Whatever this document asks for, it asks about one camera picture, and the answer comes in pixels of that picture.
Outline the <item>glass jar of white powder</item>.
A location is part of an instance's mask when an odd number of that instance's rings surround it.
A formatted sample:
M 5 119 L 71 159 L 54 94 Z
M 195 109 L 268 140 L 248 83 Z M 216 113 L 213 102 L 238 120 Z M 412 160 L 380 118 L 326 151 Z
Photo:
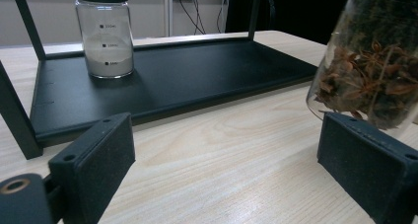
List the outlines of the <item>glass jar of white powder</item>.
M 127 0 L 75 0 L 90 75 L 120 78 L 134 68 Z

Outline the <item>dark curtain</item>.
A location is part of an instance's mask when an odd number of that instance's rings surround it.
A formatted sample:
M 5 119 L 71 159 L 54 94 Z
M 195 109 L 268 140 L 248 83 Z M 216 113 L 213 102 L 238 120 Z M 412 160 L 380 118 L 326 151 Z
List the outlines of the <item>dark curtain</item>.
M 327 44 L 347 0 L 260 0 L 256 29 Z M 247 32 L 253 0 L 229 0 L 226 33 Z

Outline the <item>black metal shelf rack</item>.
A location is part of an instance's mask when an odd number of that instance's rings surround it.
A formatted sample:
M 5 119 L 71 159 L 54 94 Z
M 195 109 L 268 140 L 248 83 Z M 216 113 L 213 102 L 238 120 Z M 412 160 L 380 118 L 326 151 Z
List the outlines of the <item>black metal shelf rack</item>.
M 0 63 L 0 114 L 28 159 L 113 114 L 145 123 L 309 82 L 316 71 L 248 33 L 137 46 L 132 74 L 98 79 L 81 51 L 45 53 L 27 1 L 15 2 L 38 59 L 35 90 L 26 111 Z

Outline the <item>clear jar of star anise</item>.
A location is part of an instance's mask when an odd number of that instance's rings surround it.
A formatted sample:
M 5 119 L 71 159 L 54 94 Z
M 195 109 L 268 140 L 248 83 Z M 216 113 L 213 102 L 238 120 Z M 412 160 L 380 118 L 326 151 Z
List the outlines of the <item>clear jar of star anise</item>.
M 418 0 L 347 0 L 307 106 L 405 129 L 418 115 Z

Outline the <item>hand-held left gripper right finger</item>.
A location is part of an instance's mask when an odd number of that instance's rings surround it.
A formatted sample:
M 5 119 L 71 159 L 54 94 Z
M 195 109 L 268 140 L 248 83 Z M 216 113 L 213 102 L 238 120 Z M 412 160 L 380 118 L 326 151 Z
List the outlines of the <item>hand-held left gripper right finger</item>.
M 418 150 L 353 117 L 328 112 L 318 162 L 376 224 L 418 215 Z

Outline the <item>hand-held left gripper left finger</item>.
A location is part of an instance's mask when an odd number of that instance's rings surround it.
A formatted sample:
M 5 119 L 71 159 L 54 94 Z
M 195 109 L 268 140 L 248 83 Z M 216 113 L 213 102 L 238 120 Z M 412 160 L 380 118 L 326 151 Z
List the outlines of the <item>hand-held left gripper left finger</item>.
M 97 224 L 135 162 L 131 115 L 120 113 L 88 129 L 48 162 L 63 189 L 65 224 Z

